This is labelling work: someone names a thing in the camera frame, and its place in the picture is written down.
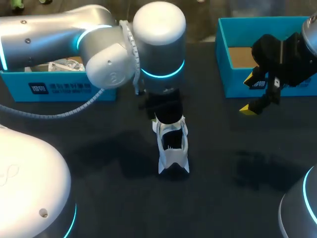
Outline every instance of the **blue cardboard box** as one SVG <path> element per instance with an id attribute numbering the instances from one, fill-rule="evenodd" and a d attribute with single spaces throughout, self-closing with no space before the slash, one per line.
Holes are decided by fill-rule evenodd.
<path id="1" fill-rule="evenodd" d="M 252 47 L 264 34 L 271 34 L 285 40 L 294 32 L 301 32 L 302 24 L 308 17 L 249 17 L 220 18 L 216 34 L 216 58 L 221 80 L 227 98 L 260 97 L 265 93 L 264 82 L 249 89 L 243 84 L 252 72 L 249 68 L 234 68 L 229 53 L 231 47 Z M 308 78 L 298 87 L 286 87 L 282 96 L 316 96 L 317 74 Z"/>
<path id="2" fill-rule="evenodd" d="M 16 102 L 86 102 L 99 89 L 86 72 L 1 72 Z M 106 90 L 98 101 L 115 101 L 116 90 Z"/>

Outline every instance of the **brown cardboard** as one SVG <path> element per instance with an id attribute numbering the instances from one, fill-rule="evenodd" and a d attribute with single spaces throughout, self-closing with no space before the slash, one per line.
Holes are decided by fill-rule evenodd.
<path id="1" fill-rule="evenodd" d="M 231 47 L 229 48 L 232 65 L 234 68 L 254 68 L 258 64 L 251 54 L 251 47 Z"/>

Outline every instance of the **blue led ring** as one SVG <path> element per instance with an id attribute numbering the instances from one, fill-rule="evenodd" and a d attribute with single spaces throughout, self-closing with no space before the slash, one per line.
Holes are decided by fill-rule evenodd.
<path id="1" fill-rule="evenodd" d="M 71 223 L 71 225 L 70 225 L 70 227 L 69 227 L 69 229 L 68 229 L 66 235 L 65 235 L 63 238 L 67 238 L 68 235 L 69 235 L 69 233 L 71 232 L 71 230 L 72 230 L 72 228 L 73 228 L 73 226 L 74 226 L 74 224 L 75 224 L 76 213 L 77 213 L 77 204 L 75 204 L 75 214 L 74 214 L 73 221 L 72 221 L 72 223 Z"/>
<path id="2" fill-rule="evenodd" d="M 98 26 L 94 26 L 92 28 L 87 29 L 86 31 L 83 32 L 83 34 L 80 35 L 80 37 L 77 40 L 77 50 L 79 49 L 79 44 L 82 41 L 82 39 L 90 32 L 97 30 L 97 29 L 101 29 L 101 28 L 110 28 L 112 26 L 109 25 L 98 25 Z"/>
<path id="3" fill-rule="evenodd" d="M 2 47 L 1 36 L 0 36 L 0 60 L 1 60 L 1 63 L 2 63 L 2 68 L 4 70 L 8 70 L 8 67 L 7 67 L 6 61 L 5 61 L 5 57 L 4 57 L 4 51 L 3 51 L 3 47 Z"/>
<path id="4" fill-rule="evenodd" d="M 146 75 L 153 77 L 153 78 L 168 78 L 168 77 L 172 77 L 175 74 L 177 74 L 185 65 L 185 60 L 183 61 L 182 65 L 179 67 L 179 69 L 173 73 L 167 74 L 167 75 L 154 75 L 154 74 L 150 74 L 148 72 L 146 72 L 144 69 L 141 69 L 143 71 L 143 73 L 145 73 Z"/>
<path id="5" fill-rule="evenodd" d="M 311 215 L 312 219 L 314 220 L 314 222 L 317 224 L 317 218 L 316 216 L 314 215 L 314 212 L 311 208 L 311 206 L 309 205 L 309 202 L 308 202 L 308 199 L 307 199 L 307 194 L 306 194 L 306 181 L 307 181 L 307 177 L 308 177 L 308 174 L 309 172 L 311 171 L 312 169 L 310 169 L 307 174 L 305 175 L 305 178 L 304 178 L 304 182 L 303 182 L 303 194 L 304 194 L 304 200 L 305 200 L 305 204 L 306 204 L 306 207 L 309 211 L 309 214 Z"/>

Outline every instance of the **black table surface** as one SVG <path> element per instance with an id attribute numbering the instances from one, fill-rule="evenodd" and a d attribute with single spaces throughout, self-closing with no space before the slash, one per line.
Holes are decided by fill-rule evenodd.
<path id="1" fill-rule="evenodd" d="M 317 98 L 282 98 L 259 117 L 226 99 L 214 43 L 189 44 L 184 115 L 190 174 L 158 175 L 152 124 L 132 85 L 115 103 L 98 102 L 66 119 L 0 114 L 0 123 L 47 141 L 72 174 L 79 238 L 281 238 L 281 198 L 316 162 Z M 1 83 L 0 102 L 56 114 L 79 103 L 14 103 Z"/>

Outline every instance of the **cable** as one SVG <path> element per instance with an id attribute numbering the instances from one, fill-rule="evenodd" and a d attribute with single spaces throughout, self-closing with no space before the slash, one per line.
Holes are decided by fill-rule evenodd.
<path id="1" fill-rule="evenodd" d="M 33 113 L 27 113 L 23 111 L 19 111 L 16 109 L 8 108 L 4 105 L 0 104 L 0 110 L 6 113 L 11 113 L 17 116 L 22 116 L 26 118 L 32 118 L 32 119 L 60 119 L 65 118 L 71 115 L 74 115 L 76 113 L 81 112 L 82 110 L 88 108 L 92 103 L 94 103 L 98 97 L 101 96 L 101 94 L 104 92 L 104 89 L 100 89 L 88 102 L 84 103 L 80 107 L 75 108 L 74 110 L 68 111 L 66 113 L 62 114 L 56 114 L 56 115 L 40 115 L 40 114 L 33 114 Z"/>
<path id="2" fill-rule="evenodd" d="M 123 20 L 119 21 L 119 25 L 122 27 L 125 45 L 127 48 L 129 48 L 128 53 L 134 56 L 135 74 L 133 79 L 133 86 L 134 86 L 135 94 L 138 95 L 140 93 L 140 89 L 139 89 L 139 79 L 141 74 L 140 57 L 139 57 L 138 48 L 135 44 L 135 40 L 128 26 L 128 23 L 129 23 L 128 21 L 123 21 Z"/>

